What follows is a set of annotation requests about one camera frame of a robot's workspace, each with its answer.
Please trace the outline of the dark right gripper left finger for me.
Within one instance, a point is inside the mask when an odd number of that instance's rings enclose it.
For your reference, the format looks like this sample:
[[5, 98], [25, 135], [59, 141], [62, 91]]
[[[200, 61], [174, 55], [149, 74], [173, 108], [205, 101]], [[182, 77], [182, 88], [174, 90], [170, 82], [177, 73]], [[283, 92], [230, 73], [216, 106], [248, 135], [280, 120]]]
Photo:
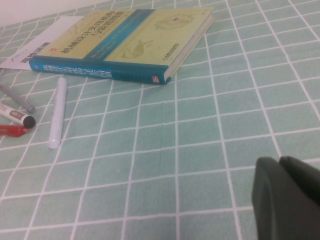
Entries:
[[256, 161], [251, 201], [259, 240], [318, 240], [320, 200], [310, 199], [280, 160]]

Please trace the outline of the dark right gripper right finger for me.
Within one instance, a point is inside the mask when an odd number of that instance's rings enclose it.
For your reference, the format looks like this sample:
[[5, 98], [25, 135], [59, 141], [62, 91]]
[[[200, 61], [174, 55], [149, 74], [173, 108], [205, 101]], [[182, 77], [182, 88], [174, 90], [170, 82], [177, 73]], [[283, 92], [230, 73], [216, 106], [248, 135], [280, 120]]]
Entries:
[[282, 156], [279, 164], [311, 199], [320, 199], [320, 170], [292, 156]]

